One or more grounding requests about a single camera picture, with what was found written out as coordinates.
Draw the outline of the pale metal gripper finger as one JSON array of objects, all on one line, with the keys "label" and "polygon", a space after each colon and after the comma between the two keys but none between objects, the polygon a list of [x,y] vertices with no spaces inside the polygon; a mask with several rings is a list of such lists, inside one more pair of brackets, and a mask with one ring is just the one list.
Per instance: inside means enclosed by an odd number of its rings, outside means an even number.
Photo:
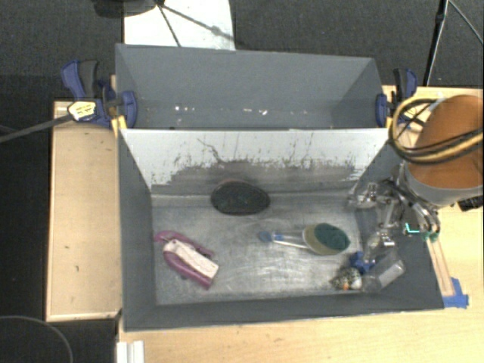
[{"label": "pale metal gripper finger", "polygon": [[348,193],[347,204],[353,208],[374,208],[377,205],[378,191],[379,185],[375,182],[368,183],[360,191],[355,185]]},{"label": "pale metal gripper finger", "polygon": [[375,231],[366,241],[364,257],[378,258],[393,249],[395,245],[396,242],[387,231]]}]

